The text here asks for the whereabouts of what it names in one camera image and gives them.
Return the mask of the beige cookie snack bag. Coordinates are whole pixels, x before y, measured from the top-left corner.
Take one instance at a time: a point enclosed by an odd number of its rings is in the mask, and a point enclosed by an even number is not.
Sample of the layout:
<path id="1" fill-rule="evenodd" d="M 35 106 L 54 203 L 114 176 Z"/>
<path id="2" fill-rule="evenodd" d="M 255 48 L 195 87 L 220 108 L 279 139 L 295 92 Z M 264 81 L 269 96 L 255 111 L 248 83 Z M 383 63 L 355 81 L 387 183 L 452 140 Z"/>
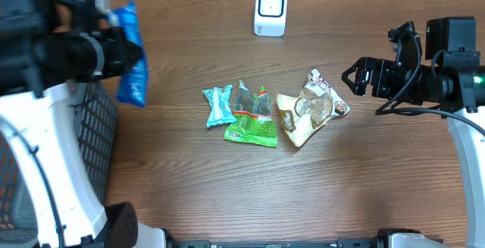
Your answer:
<path id="1" fill-rule="evenodd" d="M 281 127 L 296 147 L 301 147 L 331 119 L 350 112 L 317 69 L 308 74 L 298 96 L 278 93 L 277 107 Z"/>

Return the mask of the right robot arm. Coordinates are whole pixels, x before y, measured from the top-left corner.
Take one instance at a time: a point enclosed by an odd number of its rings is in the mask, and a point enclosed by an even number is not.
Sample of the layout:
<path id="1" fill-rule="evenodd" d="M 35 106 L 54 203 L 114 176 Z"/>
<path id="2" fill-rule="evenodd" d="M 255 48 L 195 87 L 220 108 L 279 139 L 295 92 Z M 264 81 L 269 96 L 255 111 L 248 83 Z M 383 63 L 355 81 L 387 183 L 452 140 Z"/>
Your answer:
<path id="1" fill-rule="evenodd" d="M 426 41 L 407 21 L 388 31 L 396 57 L 361 57 L 342 80 L 357 96 L 367 87 L 386 100 L 376 115 L 439 115 L 448 125 L 461 168 L 467 247 L 484 245 L 484 67 L 474 17 L 429 20 Z"/>

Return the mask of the blue snack packet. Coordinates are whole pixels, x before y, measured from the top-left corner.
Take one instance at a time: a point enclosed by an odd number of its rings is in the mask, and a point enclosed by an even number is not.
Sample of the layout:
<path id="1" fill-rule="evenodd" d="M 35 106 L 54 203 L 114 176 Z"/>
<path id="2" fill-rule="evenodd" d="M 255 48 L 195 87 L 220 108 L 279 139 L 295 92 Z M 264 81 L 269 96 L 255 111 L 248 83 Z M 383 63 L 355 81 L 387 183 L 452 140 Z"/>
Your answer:
<path id="1" fill-rule="evenodd" d="M 129 73 L 121 77 L 117 88 L 117 100 L 145 108 L 149 66 L 139 29 L 136 3 L 128 1 L 125 6 L 114 9 L 109 17 L 109 24 L 123 28 L 127 39 L 142 49 L 142 57 Z"/>

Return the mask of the green gummy candy bag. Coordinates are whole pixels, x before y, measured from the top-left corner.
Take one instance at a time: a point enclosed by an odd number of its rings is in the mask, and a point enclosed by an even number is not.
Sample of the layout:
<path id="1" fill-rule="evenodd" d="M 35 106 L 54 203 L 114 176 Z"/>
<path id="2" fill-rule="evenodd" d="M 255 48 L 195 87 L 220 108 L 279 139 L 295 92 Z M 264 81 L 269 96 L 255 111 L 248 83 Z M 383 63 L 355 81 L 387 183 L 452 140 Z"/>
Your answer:
<path id="1" fill-rule="evenodd" d="M 271 97 L 264 86 L 259 93 L 251 93 L 240 80 L 233 110 L 236 121 L 227 127 L 224 139 L 276 148 L 278 138 L 271 108 Z"/>

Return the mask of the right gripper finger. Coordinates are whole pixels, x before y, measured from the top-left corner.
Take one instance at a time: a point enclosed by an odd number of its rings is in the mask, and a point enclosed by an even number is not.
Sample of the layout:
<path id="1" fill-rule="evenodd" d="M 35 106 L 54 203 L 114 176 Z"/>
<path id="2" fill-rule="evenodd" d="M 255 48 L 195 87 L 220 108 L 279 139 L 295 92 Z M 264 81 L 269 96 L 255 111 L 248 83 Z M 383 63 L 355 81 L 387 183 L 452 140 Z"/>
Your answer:
<path id="1" fill-rule="evenodd" d="M 353 66 L 342 73 L 342 81 L 344 83 L 367 83 L 368 69 L 366 67 L 368 57 L 361 57 Z"/>
<path id="2" fill-rule="evenodd" d="M 353 94 L 357 96 L 365 96 L 368 83 L 346 80 L 345 84 L 350 88 Z"/>

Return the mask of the teal white candy packet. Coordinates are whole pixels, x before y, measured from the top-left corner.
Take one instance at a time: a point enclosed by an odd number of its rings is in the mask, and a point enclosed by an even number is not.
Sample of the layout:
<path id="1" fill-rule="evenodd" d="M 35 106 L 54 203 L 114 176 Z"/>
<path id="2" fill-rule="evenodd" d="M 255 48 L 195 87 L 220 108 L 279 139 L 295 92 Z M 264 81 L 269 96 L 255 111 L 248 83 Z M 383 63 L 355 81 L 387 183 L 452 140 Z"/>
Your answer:
<path id="1" fill-rule="evenodd" d="M 230 109 L 232 88 L 233 85 L 228 84 L 224 87 L 214 87 L 213 89 L 204 89 L 202 91 L 211 106 L 211 111 L 206 122 L 207 128 L 236 122 L 236 118 Z"/>

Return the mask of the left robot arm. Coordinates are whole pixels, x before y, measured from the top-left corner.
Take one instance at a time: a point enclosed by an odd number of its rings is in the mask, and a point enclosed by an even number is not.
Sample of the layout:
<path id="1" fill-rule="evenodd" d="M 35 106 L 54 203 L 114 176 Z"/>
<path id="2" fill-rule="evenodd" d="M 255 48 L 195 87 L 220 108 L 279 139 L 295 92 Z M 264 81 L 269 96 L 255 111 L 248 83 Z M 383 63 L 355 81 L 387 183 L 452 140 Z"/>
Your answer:
<path id="1" fill-rule="evenodd" d="M 129 72 L 139 43 L 108 0 L 1 0 L 1 132 L 27 186 L 42 247 L 165 247 L 129 202 L 104 206 L 74 133 L 70 85 Z"/>

